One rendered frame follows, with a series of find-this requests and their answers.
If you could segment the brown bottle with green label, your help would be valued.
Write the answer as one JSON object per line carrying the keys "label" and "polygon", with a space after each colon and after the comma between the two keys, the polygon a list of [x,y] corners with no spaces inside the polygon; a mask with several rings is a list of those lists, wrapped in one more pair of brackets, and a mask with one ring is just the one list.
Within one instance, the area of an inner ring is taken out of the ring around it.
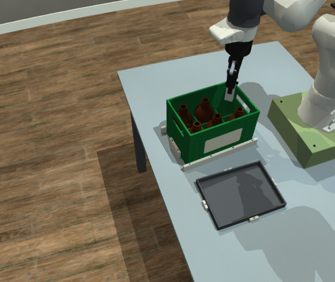
{"label": "brown bottle with green label", "polygon": [[223,123],[222,122],[222,116],[219,113],[216,113],[216,114],[213,115],[212,120],[210,120],[206,124],[205,129],[216,126],[216,125],[219,125],[221,123]]}

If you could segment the green crate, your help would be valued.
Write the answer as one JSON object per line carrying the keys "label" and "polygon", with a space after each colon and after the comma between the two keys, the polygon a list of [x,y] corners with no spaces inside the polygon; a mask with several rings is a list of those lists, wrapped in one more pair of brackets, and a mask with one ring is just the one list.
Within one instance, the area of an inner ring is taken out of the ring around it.
{"label": "green crate", "polygon": [[[259,109],[236,85],[234,99],[232,102],[224,100],[226,92],[225,82],[196,90],[184,95],[167,99],[167,134],[172,137],[181,152],[181,158],[185,164],[191,163],[203,157],[236,146],[249,141],[253,137],[255,127],[260,114]],[[250,109],[250,112],[237,100],[239,96]],[[214,114],[222,116],[219,125],[205,129],[207,123],[201,124],[202,131],[190,134],[187,127],[178,115],[180,105],[187,105],[188,112],[192,115],[193,122],[197,121],[194,116],[195,108],[201,104],[202,98],[209,98]],[[237,107],[243,108],[242,117],[227,122],[231,113],[235,113]],[[179,129],[178,125],[182,131]]]}

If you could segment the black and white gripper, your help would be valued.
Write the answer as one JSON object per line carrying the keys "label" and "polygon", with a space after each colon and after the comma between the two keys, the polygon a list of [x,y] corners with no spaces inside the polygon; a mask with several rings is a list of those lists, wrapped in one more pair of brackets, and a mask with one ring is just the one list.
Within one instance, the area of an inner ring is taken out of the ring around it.
{"label": "black and white gripper", "polygon": [[230,57],[228,59],[229,65],[227,70],[227,79],[225,82],[226,92],[225,99],[228,101],[233,101],[235,87],[238,85],[236,81],[238,78],[238,73],[242,64],[243,57],[248,56],[251,52],[253,40],[250,42],[233,42],[225,44],[225,50]]}

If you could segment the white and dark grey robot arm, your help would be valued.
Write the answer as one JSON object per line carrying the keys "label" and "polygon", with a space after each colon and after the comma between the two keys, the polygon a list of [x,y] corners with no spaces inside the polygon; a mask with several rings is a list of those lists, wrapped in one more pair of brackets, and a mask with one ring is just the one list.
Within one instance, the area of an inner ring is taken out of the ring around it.
{"label": "white and dark grey robot arm", "polygon": [[[327,0],[230,0],[226,18],[209,28],[220,44],[256,38],[260,17],[269,15],[286,32],[304,30]],[[335,16],[324,14],[312,28],[320,66],[298,107],[301,120],[318,130],[335,130]]]}

